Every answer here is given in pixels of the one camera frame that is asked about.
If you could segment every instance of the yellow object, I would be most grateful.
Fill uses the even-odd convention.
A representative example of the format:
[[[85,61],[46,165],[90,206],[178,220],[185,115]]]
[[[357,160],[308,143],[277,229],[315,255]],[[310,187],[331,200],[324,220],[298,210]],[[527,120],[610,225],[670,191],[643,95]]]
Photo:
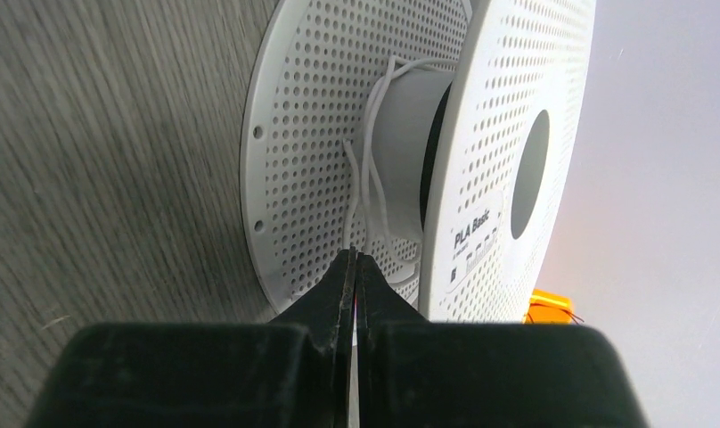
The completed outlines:
[[[575,318],[572,300],[550,292],[534,290],[523,323],[572,324]]]

